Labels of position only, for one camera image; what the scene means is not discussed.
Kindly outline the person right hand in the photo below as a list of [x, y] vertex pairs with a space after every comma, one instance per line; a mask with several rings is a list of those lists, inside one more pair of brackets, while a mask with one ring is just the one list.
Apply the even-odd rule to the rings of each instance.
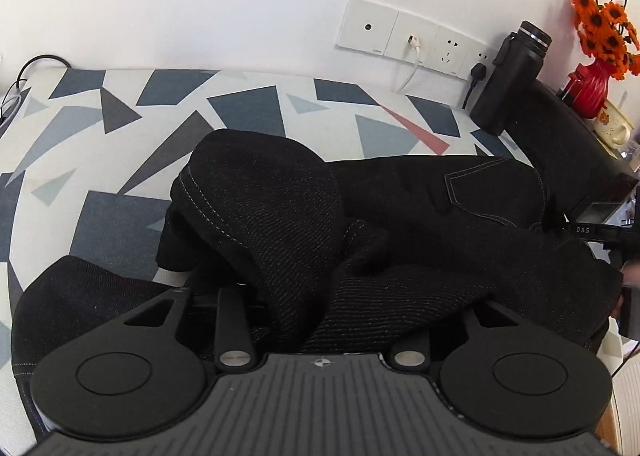
[[[620, 269], [623, 274], [623, 287], [624, 288], [638, 288], [640, 286], [640, 261], [629, 260]], [[620, 311], [624, 304], [624, 296], [621, 294], [616, 302], [616, 306], [611, 313], [614, 320], [620, 317]]]

